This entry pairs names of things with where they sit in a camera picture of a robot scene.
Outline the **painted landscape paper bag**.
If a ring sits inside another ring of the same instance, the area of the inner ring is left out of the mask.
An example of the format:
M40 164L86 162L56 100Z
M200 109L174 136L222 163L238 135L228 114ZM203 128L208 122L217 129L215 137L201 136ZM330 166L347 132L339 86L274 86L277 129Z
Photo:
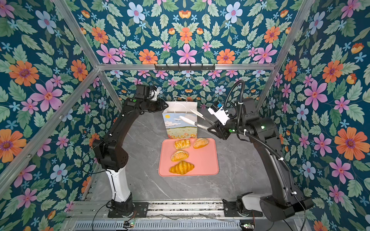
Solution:
M188 139L198 137L198 127L185 122L182 118L197 122L198 104L189 98L174 96L166 101L168 107L164 109L162 117L169 139Z

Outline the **braided bread loaf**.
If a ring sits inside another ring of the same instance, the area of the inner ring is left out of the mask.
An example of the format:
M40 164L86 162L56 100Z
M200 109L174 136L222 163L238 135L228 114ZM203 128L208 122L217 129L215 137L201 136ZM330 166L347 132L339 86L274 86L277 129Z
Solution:
M177 140L174 142L174 147L176 150L184 150L191 147L191 142L189 139Z

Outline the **large croissant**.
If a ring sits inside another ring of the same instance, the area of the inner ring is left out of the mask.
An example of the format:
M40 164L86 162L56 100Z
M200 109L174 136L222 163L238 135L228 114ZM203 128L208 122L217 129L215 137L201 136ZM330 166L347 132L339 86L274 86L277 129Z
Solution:
M173 174L185 175L188 172L192 171L195 166L192 163L181 161L175 166L171 167L169 172Z

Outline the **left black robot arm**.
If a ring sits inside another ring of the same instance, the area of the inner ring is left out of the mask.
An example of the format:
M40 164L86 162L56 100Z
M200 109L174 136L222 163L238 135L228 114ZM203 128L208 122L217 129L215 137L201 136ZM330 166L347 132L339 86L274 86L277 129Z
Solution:
M123 149L123 142L136 119L145 112L163 111L169 106L163 99L155 101L128 98L122 111L107 134L93 142L93 150L98 163L108 176L111 186L111 206L124 217L134 212L133 196L126 178L126 165L129 154Z

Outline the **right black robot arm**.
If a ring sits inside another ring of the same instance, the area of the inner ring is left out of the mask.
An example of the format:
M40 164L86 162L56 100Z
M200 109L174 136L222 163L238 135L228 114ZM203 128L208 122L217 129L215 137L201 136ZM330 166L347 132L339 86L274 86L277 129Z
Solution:
M255 107L253 98L239 99L232 105L235 114L227 110L228 100L223 104L214 103L209 113L217 118L207 131L220 139L227 140L231 134L251 142L257 150L269 178L272 193L258 195L245 193L238 196L237 212L244 216L251 211L262 212L272 222L285 220L298 212L306 213L313 207L311 197L305 196L292 177L292 170L282 154L282 145L275 122L262 118Z

